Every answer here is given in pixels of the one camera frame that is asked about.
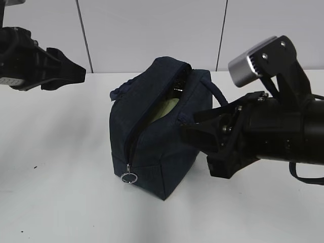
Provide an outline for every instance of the white table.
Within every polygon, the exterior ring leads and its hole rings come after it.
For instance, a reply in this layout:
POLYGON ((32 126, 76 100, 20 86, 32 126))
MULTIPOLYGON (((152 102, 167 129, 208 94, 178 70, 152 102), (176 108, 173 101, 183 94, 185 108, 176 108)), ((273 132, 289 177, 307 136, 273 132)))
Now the white table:
MULTIPOLYGON (((324 94, 324 71, 307 74, 324 94)), ((324 187, 295 180, 285 162, 262 160, 226 180, 211 177, 200 154, 166 201, 122 183, 109 92, 135 75, 88 74, 54 92, 0 87, 1 243, 323 241, 324 187)), ((212 76, 230 101, 264 90, 238 89, 228 72, 212 76)), ((324 176, 324 167, 299 168, 324 176)))

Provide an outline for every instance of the zipper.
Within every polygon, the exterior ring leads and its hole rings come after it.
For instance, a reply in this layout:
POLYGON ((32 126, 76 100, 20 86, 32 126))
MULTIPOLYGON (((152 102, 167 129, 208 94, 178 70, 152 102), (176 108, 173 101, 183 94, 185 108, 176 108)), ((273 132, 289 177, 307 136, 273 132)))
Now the zipper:
MULTIPOLYGON (((172 95, 174 96, 174 98, 180 98, 190 72, 191 72, 191 66, 187 63, 184 63, 179 68, 179 70, 176 72, 176 74, 174 75, 172 80, 165 86, 163 91, 154 100, 153 104, 147 109, 147 111, 144 113, 144 115, 141 117, 141 119, 133 127, 133 129, 126 141, 126 144, 125 144, 124 154, 126 155, 126 160, 127 160, 127 172, 124 173, 123 176, 125 174, 134 175, 134 176, 136 176, 135 182, 137 181, 137 175, 134 173, 131 173, 131 167, 133 164, 133 158, 135 155, 135 150, 137 147, 138 139, 139 139, 141 133, 143 132, 143 130, 147 127, 146 120, 150 117, 150 114, 152 113, 152 111, 154 110, 156 105, 161 101, 162 97, 164 97, 168 93, 168 91, 170 90, 172 85, 173 85, 173 94, 172 95)), ((123 180, 123 181, 126 183, 129 183, 129 184, 134 183, 134 182, 125 181, 125 180, 123 180)))

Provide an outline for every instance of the black mechanical arm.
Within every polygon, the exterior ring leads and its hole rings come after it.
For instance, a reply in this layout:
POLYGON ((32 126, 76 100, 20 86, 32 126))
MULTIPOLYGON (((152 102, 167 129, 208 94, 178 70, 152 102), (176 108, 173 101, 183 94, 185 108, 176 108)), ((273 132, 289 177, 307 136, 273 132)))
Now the black mechanical arm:
POLYGON ((259 159, 290 162, 291 174, 309 184, 324 178, 300 178, 296 163, 324 165, 324 97, 313 95, 286 37, 271 37, 229 63, 236 86, 260 79, 263 91, 246 94, 216 109, 194 115, 182 127, 183 140, 207 154, 212 176, 231 178, 259 159), (276 77, 277 86, 271 78, 276 77))
POLYGON ((43 50, 29 30, 4 27, 5 6, 25 0, 0 0, 0 84, 20 91, 41 86, 56 90, 68 84, 83 83, 86 70, 71 62, 60 50, 43 50))

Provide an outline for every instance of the navy blue bag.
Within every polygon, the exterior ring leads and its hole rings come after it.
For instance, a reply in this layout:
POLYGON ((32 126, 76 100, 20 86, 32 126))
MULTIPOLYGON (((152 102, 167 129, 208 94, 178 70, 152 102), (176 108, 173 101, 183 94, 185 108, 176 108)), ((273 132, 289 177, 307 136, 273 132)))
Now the navy blue bag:
POLYGON ((227 103, 209 71, 171 57, 155 59, 144 73, 112 91, 114 173, 165 200, 198 155, 181 142, 180 126, 193 123, 195 112, 211 109, 212 94, 221 105, 227 103))

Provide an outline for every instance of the white wall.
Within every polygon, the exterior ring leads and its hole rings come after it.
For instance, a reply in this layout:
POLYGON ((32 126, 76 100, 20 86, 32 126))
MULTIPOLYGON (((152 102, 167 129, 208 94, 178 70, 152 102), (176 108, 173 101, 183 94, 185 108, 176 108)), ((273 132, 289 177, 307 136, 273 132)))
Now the white wall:
MULTIPOLYGON (((141 72, 169 55, 216 69, 226 0, 78 0, 94 72, 141 72)), ((287 35, 306 69, 324 68, 321 0, 228 0, 218 70, 257 42, 287 35)), ((91 71, 76 0, 27 0, 6 9, 21 26, 91 71)))

